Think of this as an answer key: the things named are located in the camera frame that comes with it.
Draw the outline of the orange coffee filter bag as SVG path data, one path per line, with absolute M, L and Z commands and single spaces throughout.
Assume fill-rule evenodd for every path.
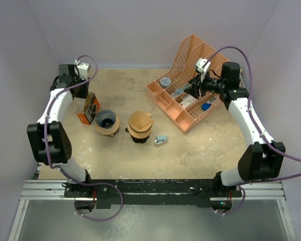
M 91 125 L 97 112 L 100 110 L 100 104 L 95 93 L 88 92 L 87 98 L 75 98 L 75 113 L 80 122 L 85 125 Z

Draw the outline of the blue ribbed dripper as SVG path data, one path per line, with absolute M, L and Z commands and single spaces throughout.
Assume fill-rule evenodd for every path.
M 109 129 L 116 122 L 116 114 L 109 109 L 101 110 L 96 114 L 95 121 L 98 127 Z

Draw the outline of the brown paper coffee filter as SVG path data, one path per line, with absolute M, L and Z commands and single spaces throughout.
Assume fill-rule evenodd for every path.
M 128 119 L 128 126 L 136 133 L 149 131 L 153 127 L 153 123 L 151 114 L 142 110 L 135 111 Z

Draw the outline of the wooden ring dripper stand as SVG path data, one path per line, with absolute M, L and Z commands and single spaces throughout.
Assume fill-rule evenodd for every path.
M 150 135 L 151 135 L 151 133 L 152 133 L 152 131 L 153 131 L 153 128 L 152 127 L 150 127 L 150 128 L 148 128 L 147 130 L 145 130 L 145 131 L 136 131 L 136 130 L 134 130 L 134 129 L 132 129 L 130 126 L 128 126 L 127 128 L 126 128 L 126 130 L 128 131 L 128 133 L 132 136 L 132 137 L 134 137 L 134 138 L 136 138 L 136 139 L 145 139 L 145 138 L 147 138 L 147 137 L 149 137 Z

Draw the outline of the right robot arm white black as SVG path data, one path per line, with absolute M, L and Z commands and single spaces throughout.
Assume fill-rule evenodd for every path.
M 185 93 L 198 99 L 206 93 L 216 93 L 225 107 L 240 126 L 247 149 L 235 168 L 217 173 L 213 191 L 225 196 L 231 186 L 249 181 L 264 181 L 278 177 L 283 156 L 275 150 L 284 152 L 282 142 L 275 142 L 267 131 L 255 126 L 259 119 L 248 99 L 246 88 L 240 87 L 240 66 L 235 62 L 222 64 L 221 74 L 211 70 L 207 59 L 199 58 L 195 70 L 197 75 L 189 81 Z

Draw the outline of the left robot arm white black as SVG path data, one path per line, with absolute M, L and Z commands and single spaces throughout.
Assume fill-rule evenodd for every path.
M 27 126 L 27 135 L 33 156 L 38 163 L 59 170 L 82 197 L 93 192 L 88 172 L 72 157 L 71 142 L 62 122 L 74 98 L 88 96 L 90 64 L 59 65 L 59 75 L 50 87 L 46 109 L 36 123 Z

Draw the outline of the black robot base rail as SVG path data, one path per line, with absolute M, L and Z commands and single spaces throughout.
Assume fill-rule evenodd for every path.
M 212 198 L 230 200 L 241 197 L 235 186 L 226 187 L 214 179 L 105 179 L 92 180 L 98 185 L 62 184 L 66 198 L 88 198 L 95 208 L 112 205 L 193 205 L 211 207 Z

